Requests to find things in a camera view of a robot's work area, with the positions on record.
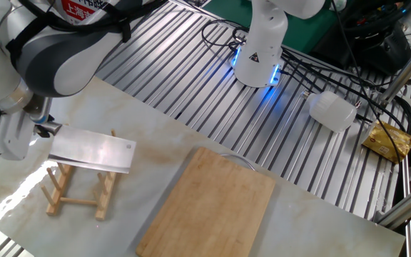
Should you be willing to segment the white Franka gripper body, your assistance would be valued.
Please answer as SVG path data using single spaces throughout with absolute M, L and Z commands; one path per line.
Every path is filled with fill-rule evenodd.
M 29 149 L 35 123 L 25 111 L 3 114 L 0 111 L 0 157 L 23 160 Z

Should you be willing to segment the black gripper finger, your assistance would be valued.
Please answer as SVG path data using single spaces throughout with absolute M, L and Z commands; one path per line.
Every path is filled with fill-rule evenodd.
M 51 136 L 48 129 L 40 125 L 35 125 L 34 132 L 37 133 L 41 138 L 49 138 Z

